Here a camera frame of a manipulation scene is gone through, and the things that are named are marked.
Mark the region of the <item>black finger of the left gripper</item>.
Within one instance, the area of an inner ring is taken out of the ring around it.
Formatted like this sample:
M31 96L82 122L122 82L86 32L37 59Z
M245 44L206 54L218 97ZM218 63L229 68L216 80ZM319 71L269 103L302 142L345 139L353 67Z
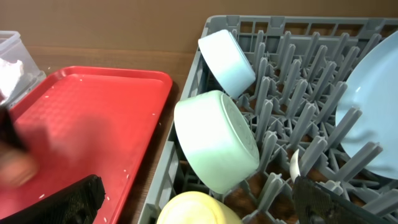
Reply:
M6 107L1 107L1 141L20 151L27 151L24 142L14 127L10 112Z

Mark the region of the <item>white plastic spoon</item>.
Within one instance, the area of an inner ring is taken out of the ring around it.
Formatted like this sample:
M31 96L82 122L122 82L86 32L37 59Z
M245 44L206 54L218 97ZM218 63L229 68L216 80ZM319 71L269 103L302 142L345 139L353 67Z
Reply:
M299 150L298 149L293 153L293 155L290 159L289 172L290 172L290 178L292 179L292 182L295 183L295 181L300 177Z

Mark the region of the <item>orange carrot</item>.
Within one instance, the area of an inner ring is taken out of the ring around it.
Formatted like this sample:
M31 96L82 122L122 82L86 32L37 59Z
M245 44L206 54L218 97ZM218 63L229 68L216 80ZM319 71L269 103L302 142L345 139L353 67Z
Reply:
M28 182L38 172L38 163L21 151L1 151L1 187L16 188Z

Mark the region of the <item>light blue plate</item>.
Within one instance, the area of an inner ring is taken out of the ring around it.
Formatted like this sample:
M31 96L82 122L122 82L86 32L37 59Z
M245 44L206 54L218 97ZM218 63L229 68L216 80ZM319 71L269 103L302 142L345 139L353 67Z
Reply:
M347 155L354 156L367 142L383 148L366 169L397 178L397 33L381 41L355 67L336 109L336 123L351 108L362 115L343 138Z

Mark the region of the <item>green bowl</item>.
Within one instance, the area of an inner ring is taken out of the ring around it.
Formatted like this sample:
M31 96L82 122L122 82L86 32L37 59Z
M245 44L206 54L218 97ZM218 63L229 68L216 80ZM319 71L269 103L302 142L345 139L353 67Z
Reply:
M222 91L180 100L174 109L174 125L191 168L218 194L225 194L259 167L252 131Z

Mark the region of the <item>light blue bowl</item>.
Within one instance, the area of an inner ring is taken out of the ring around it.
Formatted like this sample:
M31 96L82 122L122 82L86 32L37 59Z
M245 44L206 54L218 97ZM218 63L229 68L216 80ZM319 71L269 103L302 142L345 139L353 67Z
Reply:
M254 70L230 31L223 29L202 37L198 47L217 82L233 99L256 81Z

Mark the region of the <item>yellow cup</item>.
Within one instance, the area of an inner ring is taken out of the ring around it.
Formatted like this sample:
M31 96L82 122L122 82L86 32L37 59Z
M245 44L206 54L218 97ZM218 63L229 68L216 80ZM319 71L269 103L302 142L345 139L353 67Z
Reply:
M202 192L178 194L162 209L156 224L243 224L232 209Z

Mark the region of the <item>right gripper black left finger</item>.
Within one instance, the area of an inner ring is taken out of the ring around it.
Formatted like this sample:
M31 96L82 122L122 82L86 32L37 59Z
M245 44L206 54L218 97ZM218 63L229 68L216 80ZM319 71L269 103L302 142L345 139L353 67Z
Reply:
M105 200L101 177L89 175L1 219L1 224L92 224Z

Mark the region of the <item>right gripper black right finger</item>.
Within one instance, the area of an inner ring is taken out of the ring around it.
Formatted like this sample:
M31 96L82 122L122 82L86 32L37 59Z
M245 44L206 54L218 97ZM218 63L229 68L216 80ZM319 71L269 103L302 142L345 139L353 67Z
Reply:
M293 200L300 224L388 224L306 177L295 179Z

